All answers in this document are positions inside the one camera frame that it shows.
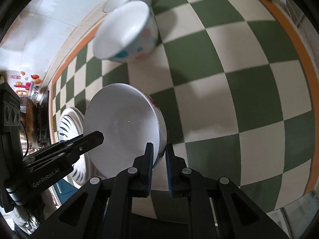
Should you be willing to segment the green checkered table mat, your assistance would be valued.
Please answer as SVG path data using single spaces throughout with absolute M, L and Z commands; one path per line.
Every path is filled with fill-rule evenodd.
M 310 51 L 275 0 L 153 0 L 159 44 L 128 64 L 96 59 L 94 28 L 52 81 L 50 129 L 111 83 L 160 107 L 168 142 L 202 175 L 227 176 L 265 212 L 318 180 L 318 81 Z

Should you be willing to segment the colourful fruit wall sticker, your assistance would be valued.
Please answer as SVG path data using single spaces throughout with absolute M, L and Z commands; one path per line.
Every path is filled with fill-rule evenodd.
M 8 84 L 20 96 L 35 101 L 39 94 L 42 77 L 30 71 L 9 71 Z

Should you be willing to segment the red floral plate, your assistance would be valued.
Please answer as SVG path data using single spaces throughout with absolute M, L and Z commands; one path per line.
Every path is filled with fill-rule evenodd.
M 106 178 L 116 176 L 154 146 L 153 166 L 164 155 L 167 143 L 163 114 L 154 100 L 139 89 L 114 83 L 99 90 L 87 106 L 84 134 L 103 133 L 103 144 L 89 151 L 89 158 Z

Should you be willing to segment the blue leaf pattern plate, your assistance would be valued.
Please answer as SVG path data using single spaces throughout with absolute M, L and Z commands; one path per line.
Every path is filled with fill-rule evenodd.
M 66 108 L 58 123 L 58 140 L 67 141 L 83 134 L 84 115 L 76 107 Z M 76 188 L 84 185 L 93 177 L 94 166 L 90 161 L 88 153 L 80 156 L 80 159 L 72 165 L 74 170 L 68 175 Z

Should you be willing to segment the blue cabinet front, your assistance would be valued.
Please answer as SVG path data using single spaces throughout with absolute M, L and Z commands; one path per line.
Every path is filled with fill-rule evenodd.
M 77 191 L 76 187 L 64 179 L 55 183 L 54 188 L 61 203 L 65 203 Z

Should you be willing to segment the colourful dotted white bowl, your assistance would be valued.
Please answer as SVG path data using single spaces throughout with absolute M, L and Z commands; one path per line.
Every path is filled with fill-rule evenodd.
M 94 56 L 119 63 L 146 57 L 155 48 L 159 31 L 149 6 L 130 1 L 108 14 L 94 40 Z

